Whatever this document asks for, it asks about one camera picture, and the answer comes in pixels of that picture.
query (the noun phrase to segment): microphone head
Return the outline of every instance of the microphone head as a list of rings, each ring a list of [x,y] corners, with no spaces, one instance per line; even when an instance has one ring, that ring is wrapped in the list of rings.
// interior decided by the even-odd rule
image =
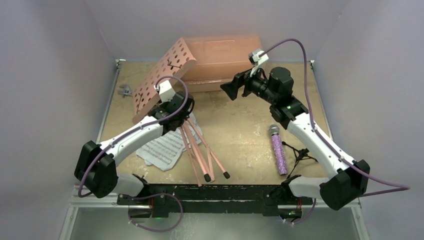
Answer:
[[[272,124],[271,126],[269,126],[268,132],[271,135],[280,134],[280,128],[278,127],[278,125]]]

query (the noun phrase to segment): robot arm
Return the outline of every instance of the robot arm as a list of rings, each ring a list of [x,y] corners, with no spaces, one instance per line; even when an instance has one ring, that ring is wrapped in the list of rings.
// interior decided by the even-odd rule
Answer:
[[[109,140],[102,141],[99,144],[89,141],[82,147],[74,171],[75,177],[80,181],[96,156],[104,151],[104,154],[100,156],[97,163],[89,171],[84,183],[97,198],[103,198],[109,193],[138,196],[145,189],[147,182],[143,177],[135,174],[117,173],[117,166],[144,144],[182,126],[192,112],[193,108],[191,106],[194,103],[194,99],[189,95],[178,114],[142,128],[142,125],[146,123],[151,123],[170,115],[184,103],[185,95],[181,92],[175,92],[169,81],[165,81],[159,86],[161,104],[155,106],[148,113],[148,116],[143,118],[138,124]],[[115,139],[121,140],[117,144],[113,144]]]
[[[296,136],[323,167],[327,175],[325,178],[294,175],[284,181],[282,187],[285,194],[322,199],[330,208],[339,210],[365,193],[368,178],[343,163],[315,131],[319,131],[333,148],[340,151],[345,160],[358,169],[368,174],[370,167],[364,160],[356,162],[346,154],[318,125],[315,124],[315,128],[312,128],[308,109],[293,96],[294,80],[290,71],[283,67],[275,67],[266,79],[264,70],[259,66],[266,62],[268,56],[266,54],[260,56],[261,53],[263,51],[260,49],[252,52],[249,58],[254,67],[237,73],[232,82],[222,84],[221,89],[234,101],[239,88],[244,86],[242,97],[254,93],[270,103],[269,110],[275,121]]]

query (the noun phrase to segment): paper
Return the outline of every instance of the paper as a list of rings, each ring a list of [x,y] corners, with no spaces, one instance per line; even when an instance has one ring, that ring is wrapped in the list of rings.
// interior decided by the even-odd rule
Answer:
[[[190,114],[190,120],[194,123],[200,134],[203,135],[193,113]],[[199,144],[201,142],[199,136],[190,124],[188,124],[188,127],[190,128],[196,143]],[[175,166],[181,154],[185,150],[186,146],[184,145],[183,137],[181,136],[180,130],[177,129],[176,131],[170,131],[167,134],[146,143],[135,153],[144,159],[146,165],[155,165],[162,171],[168,171]]]

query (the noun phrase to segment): wooden board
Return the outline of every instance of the wooden board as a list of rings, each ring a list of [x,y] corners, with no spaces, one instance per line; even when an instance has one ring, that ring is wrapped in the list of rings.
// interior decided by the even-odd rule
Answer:
[[[155,63],[125,62],[116,86],[128,84],[134,89]],[[294,79],[293,94],[306,105],[302,64],[269,63],[265,72],[277,66],[291,71]],[[328,134],[324,111],[312,70],[308,67],[308,92],[313,115],[318,125]],[[271,137],[268,128],[275,121],[271,117],[269,104],[254,94],[231,101],[223,91],[192,93],[195,100],[194,115],[203,131],[203,136],[231,175],[225,179],[218,166],[214,165],[213,184],[280,184],[286,179],[278,174]],[[133,99],[113,93],[109,112],[104,123],[101,141],[110,139],[130,128],[134,116]],[[281,127],[281,138],[295,148],[305,146],[291,133]],[[284,147],[289,171],[294,165],[293,151]],[[184,152],[175,167],[163,172],[155,166],[147,166],[135,153],[125,159],[118,172],[144,175],[149,183],[196,184],[196,178],[187,153]],[[294,174],[305,177],[325,177],[321,166],[313,160],[301,161]]]

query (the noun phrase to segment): gray floor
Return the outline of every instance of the gray floor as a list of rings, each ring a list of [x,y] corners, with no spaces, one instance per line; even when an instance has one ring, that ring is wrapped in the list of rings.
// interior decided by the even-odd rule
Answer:
[[[147,219],[145,226],[163,229],[173,225],[169,218]],[[165,233],[148,232],[128,224],[126,208],[80,208],[72,240],[358,240],[350,208],[334,211],[316,208],[305,222],[294,227],[278,217],[261,214],[185,213],[180,225]]]

